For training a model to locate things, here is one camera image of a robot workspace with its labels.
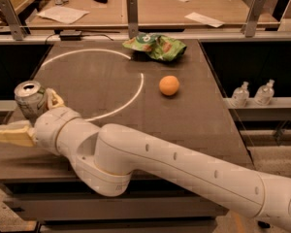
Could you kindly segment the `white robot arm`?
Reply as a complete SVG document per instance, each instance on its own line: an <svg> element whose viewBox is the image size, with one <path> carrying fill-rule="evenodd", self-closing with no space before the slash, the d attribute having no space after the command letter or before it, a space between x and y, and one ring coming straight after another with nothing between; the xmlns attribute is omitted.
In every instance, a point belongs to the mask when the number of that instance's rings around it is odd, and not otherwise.
<svg viewBox="0 0 291 233"><path fill-rule="evenodd" d="M98 127L48 91L34 123L0 125L0 142L65 156L77 176L104 196L122 194L135 170L175 183L242 216L291 233L291 179L262 173L118 125Z"/></svg>

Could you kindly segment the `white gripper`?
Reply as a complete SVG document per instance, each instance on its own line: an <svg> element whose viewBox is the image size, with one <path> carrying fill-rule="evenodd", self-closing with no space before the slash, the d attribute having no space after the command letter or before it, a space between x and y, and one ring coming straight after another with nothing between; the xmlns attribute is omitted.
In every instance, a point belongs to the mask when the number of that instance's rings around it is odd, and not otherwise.
<svg viewBox="0 0 291 233"><path fill-rule="evenodd" d="M71 120L81 115L64 107L63 99L52 88L46 89L48 111L39 116L34 124L21 120L0 125L0 143L23 147L37 146L55 155L59 155L56 140L61 129Z"/></svg>

